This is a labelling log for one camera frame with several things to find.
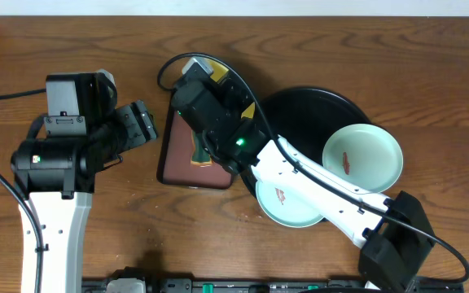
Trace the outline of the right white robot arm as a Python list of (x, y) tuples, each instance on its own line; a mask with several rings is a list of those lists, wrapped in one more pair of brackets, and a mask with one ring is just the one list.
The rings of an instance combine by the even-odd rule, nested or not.
[(227, 172), (249, 171), (258, 184), (312, 208), (359, 247), (359, 273), (380, 290), (410, 292), (435, 245), (421, 203), (401, 192), (395, 199), (351, 184), (301, 154), (268, 125), (243, 117), (254, 95), (246, 84), (182, 77), (171, 105), (198, 134), (203, 149)]

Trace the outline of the yellow plate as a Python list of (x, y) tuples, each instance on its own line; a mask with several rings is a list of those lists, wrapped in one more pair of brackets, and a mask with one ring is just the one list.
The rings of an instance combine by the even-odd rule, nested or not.
[[(216, 61), (213, 61), (211, 59), (207, 60), (208, 64), (211, 66), (213, 72), (211, 73), (210, 77), (212, 80), (214, 80), (216, 83), (219, 83), (222, 79), (224, 79), (228, 73), (228, 69), (219, 64)], [(255, 103), (251, 103), (249, 106), (247, 106), (244, 111), (242, 112), (241, 116), (242, 117), (247, 117), (247, 118), (253, 118), (255, 114)]]

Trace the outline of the green yellow sponge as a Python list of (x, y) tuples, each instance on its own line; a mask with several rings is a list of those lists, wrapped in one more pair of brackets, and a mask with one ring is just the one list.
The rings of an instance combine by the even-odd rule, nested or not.
[(191, 131), (191, 141), (193, 146), (191, 165), (198, 167), (211, 166), (213, 161), (209, 153), (204, 149), (200, 136), (195, 131)]

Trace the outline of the green plate with stain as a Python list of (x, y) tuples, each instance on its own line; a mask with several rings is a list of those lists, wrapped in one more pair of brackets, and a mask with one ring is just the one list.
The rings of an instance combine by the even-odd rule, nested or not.
[(322, 165), (345, 181), (382, 193), (401, 176), (404, 157), (399, 143), (388, 131), (375, 125), (354, 124), (328, 138)]

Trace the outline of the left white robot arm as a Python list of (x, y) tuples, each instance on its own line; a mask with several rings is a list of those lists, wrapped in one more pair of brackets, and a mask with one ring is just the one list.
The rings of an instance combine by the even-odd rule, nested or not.
[(81, 291), (85, 227), (95, 176), (157, 137), (143, 101), (50, 102), (46, 137), (28, 136), (11, 157), (23, 193), (23, 292)]

